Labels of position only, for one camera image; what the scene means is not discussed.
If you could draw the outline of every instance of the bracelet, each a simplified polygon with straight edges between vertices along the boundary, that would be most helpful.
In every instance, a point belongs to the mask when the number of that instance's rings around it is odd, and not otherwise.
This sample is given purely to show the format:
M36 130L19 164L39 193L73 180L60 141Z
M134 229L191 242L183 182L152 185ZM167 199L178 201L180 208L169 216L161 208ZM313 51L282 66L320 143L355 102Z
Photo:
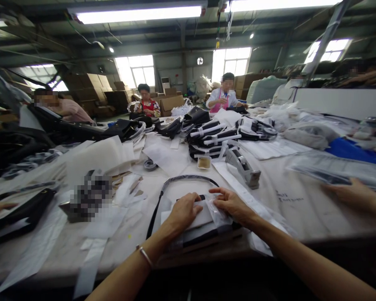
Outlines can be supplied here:
M152 263L152 261L150 260L149 256L146 254L145 250L140 247L139 245L137 245L137 250L139 250L139 252L143 255L143 257L145 257L147 263L149 263L150 267L151 268L154 268L154 265Z

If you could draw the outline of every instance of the clear plastic wrap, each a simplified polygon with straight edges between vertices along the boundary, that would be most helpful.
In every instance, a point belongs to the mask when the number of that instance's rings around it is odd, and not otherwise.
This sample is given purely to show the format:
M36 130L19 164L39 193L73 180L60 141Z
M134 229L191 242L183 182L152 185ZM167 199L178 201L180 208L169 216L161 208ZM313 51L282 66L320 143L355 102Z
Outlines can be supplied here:
M220 211L214 204L213 201L215 200L215 196L206 195L206 205L208 206L210 215L212 216L212 220L217 228L222 226L231 225L233 223L233 219L227 216L224 212Z
M350 178L358 178L376 191L376 164L315 151L294 156L286 169L309 175L330 185L351 185Z

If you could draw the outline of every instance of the plastic bag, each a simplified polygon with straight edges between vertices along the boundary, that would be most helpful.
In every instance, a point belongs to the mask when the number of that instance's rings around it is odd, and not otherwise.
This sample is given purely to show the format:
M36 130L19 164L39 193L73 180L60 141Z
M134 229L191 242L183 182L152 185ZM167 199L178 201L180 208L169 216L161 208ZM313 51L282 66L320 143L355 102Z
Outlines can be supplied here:
M315 122L299 122L282 134L284 138L312 148L325 150L329 143L340 137L328 126Z
M376 164L314 151L294 156L286 169L309 175L330 185L351 185L350 178L358 178L376 191Z
M269 110L259 115L260 118L272 118L275 122L274 128L279 132L284 132L292 123L298 121L300 111L296 108L298 102L284 104L284 105L271 105Z

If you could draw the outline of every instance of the blue fabric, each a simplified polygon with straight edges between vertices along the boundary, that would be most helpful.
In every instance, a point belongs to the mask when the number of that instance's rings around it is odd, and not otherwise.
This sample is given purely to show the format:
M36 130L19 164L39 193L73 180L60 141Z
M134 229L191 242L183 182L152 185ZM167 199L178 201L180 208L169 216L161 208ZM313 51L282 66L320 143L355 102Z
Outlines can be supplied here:
M364 161L376 164L376 152L363 150L355 145L356 142L344 138L333 140L325 151L340 158Z

